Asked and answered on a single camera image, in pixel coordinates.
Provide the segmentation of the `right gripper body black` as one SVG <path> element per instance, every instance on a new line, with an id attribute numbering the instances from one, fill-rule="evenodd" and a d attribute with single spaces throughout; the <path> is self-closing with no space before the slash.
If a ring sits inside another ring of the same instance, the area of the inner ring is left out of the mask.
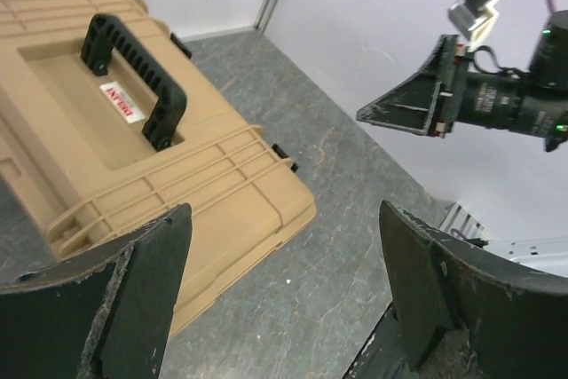
<path id="1" fill-rule="evenodd" d="M 435 73 L 432 136 L 442 138 L 458 123 L 506 129 L 520 99 L 521 79 L 507 71 L 485 72 L 456 35 L 442 35 L 432 54 Z"/>

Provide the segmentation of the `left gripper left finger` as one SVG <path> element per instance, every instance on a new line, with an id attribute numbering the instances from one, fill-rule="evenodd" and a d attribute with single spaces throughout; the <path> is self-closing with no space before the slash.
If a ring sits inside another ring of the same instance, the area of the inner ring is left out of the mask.
<path id="1" fill-rule="evenodd" d="M 183 203 L 2 284 L 1 376 L 158 377 L 191 238 Z"/>

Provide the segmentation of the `tan plastic toolbox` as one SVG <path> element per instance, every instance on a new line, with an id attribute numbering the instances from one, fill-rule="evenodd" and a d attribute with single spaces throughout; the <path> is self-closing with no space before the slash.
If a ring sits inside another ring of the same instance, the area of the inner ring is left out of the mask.
<path id="1" fill-rule="evenodd" d="M 1 173 L 58 260 L 188 204 L 172 334 L 316 214 L 143 0 L 1 0 Z"/>

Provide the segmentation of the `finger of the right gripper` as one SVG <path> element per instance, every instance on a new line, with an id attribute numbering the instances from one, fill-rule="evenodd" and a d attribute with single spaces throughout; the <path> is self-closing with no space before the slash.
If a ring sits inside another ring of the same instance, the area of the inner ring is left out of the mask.
<path id="1" fill-rule="evenodd" d="M 452 95 L 457 45 L 457 35 L 441 35 L 422 66 L 403 83 L 360 108 L 356 120 L 434 136 L 445 99 Z"/>

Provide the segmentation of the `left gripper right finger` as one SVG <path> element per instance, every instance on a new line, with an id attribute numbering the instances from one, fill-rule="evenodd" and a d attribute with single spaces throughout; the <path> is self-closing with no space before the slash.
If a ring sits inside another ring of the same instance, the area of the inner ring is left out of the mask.
<path id="1" fill-rule="evenodd" d="M 567 280 L 498 257 L 383 201 L 383 258 L 406 363 L 464 328 L 484 378 L 567 376 Z"/>

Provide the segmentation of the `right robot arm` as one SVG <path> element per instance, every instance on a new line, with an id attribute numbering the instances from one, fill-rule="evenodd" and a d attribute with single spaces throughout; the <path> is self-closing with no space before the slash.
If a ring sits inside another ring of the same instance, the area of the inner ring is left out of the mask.
<path id="1" fill-rule="evenodd" d="M 441 35 L 413 75 L 356 119 L 432 138 L 461 122 L 541 138 L 546 152 L 556 150 L 567 140 L 567 12 L 549 16 L 525 71 L 484 70 L 456 35 Z"/>

